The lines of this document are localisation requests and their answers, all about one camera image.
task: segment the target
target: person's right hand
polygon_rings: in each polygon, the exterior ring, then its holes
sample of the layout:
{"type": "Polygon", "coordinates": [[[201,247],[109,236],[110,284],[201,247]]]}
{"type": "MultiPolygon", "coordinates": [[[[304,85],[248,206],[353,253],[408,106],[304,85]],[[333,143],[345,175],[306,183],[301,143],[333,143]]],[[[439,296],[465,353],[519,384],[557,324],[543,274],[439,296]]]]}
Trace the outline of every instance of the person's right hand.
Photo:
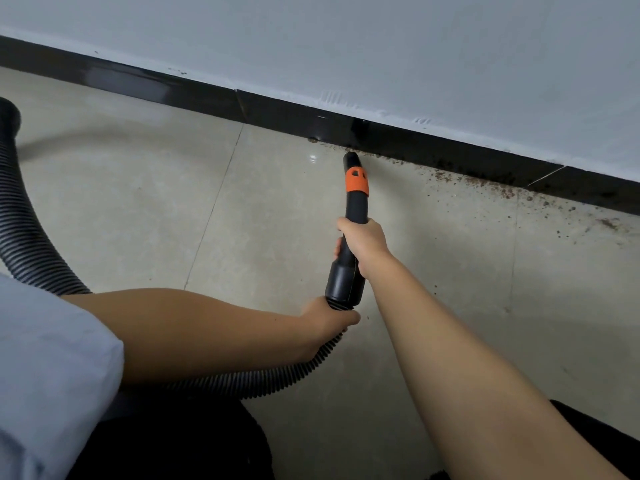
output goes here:
{"type": "MultiPolygon", "coordinates": [[[[366,224],[356,224],[345,217],[338,219],[338,229],[342,231],[349,249],[358,259],[358,267],[361,275],[368,279],[368,269],[375,259],[384,256],[391,256],[387,247],[385,233],[380,224],[373,219],[369,219],[366,224]]],[[[338,257],[342,238],[338,238],[333,255],[338,257]]]]}

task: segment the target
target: black vacuum wand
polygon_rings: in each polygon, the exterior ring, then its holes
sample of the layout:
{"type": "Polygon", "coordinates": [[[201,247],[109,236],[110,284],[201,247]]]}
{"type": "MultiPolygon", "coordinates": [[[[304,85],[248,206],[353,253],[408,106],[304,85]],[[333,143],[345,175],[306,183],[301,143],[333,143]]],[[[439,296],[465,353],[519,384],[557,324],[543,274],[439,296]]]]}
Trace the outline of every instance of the black vacuum wand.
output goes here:
{"type": "MultiPolygon", "coordinates": [[[[357,224],[366,224],[369,209],[369,181],[360,158],[349,152],[344,158],[344,174],[347,189],[345,217],[357,224]]],[[[360,303],[365,279],[358,270],[358,260],[342,236],[340,254],[331,265],[324,296],[335,310],[352,310],[360,303]]]]}

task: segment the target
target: vacuum cleaner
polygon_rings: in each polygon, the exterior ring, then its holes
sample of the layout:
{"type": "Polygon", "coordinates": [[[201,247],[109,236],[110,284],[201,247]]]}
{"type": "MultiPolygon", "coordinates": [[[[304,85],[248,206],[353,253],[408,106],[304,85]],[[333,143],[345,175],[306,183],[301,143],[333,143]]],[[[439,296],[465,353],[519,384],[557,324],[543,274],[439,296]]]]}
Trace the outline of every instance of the vacuum cleaner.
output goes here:
{"type": "MultiPolygon", "coordinates": [[[[15,137],[20,130],[20,111],[0,98],[0,258],[12,276],[25,284],[55,295],[91,293],[57,252],[38,221],[22,180],[15,137]]],[[[346,217],[367,222],[369,185],[356,153],[344,158],[347,191],[346,217]]],[[[352,310],[360,303],[365,280],[344,236],[338,258],[331,266],[326,300],[336,310],[352,310]]],[[[320,347],[309,362],[190,379],[164,387],[189,395],[213,394],[247,399],[272,394],[306,377],[331,353],[342,334],[320,347]]]]}

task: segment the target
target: tile grout line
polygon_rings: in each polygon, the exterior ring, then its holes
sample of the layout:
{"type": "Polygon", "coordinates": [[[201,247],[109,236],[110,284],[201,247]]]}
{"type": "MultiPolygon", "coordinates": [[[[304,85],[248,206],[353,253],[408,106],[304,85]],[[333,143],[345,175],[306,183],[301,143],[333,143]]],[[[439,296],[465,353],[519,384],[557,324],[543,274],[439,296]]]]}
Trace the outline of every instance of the tile grout line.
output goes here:
{"type": "Polygon", "coordinates": [[[227,168],[225,170],[225,174],[222,176],[222,181],[220,182],[220,186],[218,188],[218,192],[216,193],[216,198],[213,201],[213,205],[211,206],[211,212],[209,213],[209,218],[207,219],[207,223],[204,225],[204,231],[202,232],[202,236],[200,238],[200,242],[198,243],[198,247],[196,249],[196,254],[193,257],[193,261],[191,263],[191,267],[189,268],[189,272],[187,274],[187,279],[184,282],[184,286],[183,286],[183,290],[187,289],[187,285],[189,284],[189,278],[191,277],[191,272],[193,270],[193,266],[196,264],[196,259],[198,258],[198,252],[200,251],[200,246],[202,245],[202,242],[204,240],[204,236],[207,233],[207,229],[209,228],[209,222],[211,221],[211,217],[213,215],[213,211],[216,208],[216,202],[218,202],[218,197],[220,195],[220,191],[222,190],[222,185],[225,184],[225,178],[227,177],[227,173],[229,171],[229,167],[231,166],[231,160],[234,159],[234,155],[236,154],[236,148],[238,146],[238,141],[240,141],[240,135],[242,135],[242,130],[244,129],[244,123],[242,123],[242,126],[240,127],[240,132],[238,133],[238,138],[236,139],[236,144],[234,145],[234,149],[231,152],[231,157],[229,158],[229,163],[227,163],[227,168]]]}
{"type": "Polygon", "coordinates": [[[511,254],[511,281],[509,282],[509,305],[508,305],[508,313],[509,315],[513,311],[513,277],[516,271],[516,247],[518,245],[518,215],[520,213],[520,192],[522,189],[518,189],[518,193],[516,194],[516,218],[514,222],[515,233],[513,236],[513,252],[511,254]]]}
{"type": "Polygon", "coordinates": [[[540,177],[539,179],[534,180],[532,183],[528,184],[525,188],[530,187],[533,184],[537,184],[540,180],[544,180],[546,177],[549,177],[549,176],[553,175],[556,171],[563,170],[563,169],[565,169],[567,167],[568,167],[568,165],[564,165],[563,167],[556,168],[555,170],[553,170],[553,171],[549,172],[548,174],[546,174],[544,177],[540,177]]]}

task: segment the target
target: person's left hand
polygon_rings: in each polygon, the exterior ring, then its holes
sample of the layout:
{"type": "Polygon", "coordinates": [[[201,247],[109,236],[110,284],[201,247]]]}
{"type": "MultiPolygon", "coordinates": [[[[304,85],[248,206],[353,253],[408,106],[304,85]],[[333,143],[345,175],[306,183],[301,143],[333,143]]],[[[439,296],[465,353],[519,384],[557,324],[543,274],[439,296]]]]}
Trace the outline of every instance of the person's left hand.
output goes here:
{"type": "Polygon", "coordinates": [[[360,314],[355,310],[334,310],[326,302],[326,298],[320,296],[304,307],[300,320],[305,321],[305,330],[309,333],[312,350],[308,359],[311,360],[322,345],[340,332],[347,331],[348,326],[356,325],[360,321],[360,314]]]}

